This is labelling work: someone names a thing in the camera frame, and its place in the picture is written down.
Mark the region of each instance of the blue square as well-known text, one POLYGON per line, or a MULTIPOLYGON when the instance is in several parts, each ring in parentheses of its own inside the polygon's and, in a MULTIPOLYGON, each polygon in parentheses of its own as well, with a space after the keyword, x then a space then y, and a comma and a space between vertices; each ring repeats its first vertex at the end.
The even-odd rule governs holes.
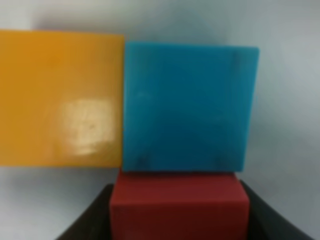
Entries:
POLYGON ((127 42, 124 172, 243 170, 259 50, 127 42))

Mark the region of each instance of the white wall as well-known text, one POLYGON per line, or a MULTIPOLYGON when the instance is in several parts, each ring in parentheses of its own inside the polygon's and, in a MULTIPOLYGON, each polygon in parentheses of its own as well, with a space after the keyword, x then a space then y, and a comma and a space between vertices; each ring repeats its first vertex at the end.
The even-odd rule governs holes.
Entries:
MULTIPOLYGON (((0 0, 0 28, 261 49, 246 168, 271 206, 320 239, 320 1, 0 0)), ((52 240, 116 170, 0 169, 0 239, 52 240)))

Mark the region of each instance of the plastic block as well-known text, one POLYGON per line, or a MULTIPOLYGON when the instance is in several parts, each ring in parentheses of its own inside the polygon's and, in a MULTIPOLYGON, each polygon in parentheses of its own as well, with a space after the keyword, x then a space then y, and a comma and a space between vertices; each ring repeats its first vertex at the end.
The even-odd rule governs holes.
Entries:
POLYGON ((120 173, 113 240, 245 240, 249 199, 234 174, 120 173))
POLYGON ((0 165, 119 167, 122 35, 0 31, 0 165))
POLYGON ((258 55, 126 43, 123 171, 241 171, 258 55))

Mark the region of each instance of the yellow square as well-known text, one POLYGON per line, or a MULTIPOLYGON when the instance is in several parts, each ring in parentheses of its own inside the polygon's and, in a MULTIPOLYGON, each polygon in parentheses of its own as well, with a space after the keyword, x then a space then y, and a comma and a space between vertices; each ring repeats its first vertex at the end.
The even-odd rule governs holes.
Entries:
POLYGON ((119 167, 122 35, 0 31, 0 165, 119 167))

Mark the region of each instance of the black surface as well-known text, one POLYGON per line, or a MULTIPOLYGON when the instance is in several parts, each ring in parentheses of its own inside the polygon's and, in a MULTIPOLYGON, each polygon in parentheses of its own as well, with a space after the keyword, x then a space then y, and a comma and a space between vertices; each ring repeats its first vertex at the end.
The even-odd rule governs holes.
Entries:
MULTIPOLYGON (((312 239, 274 211, 244 182, 241 183, 250 199, 248 240, 312 239)), ((112 190, 113 185, 107 185, 89 208, 57 240, 111 240, 109 201, 112 190)))

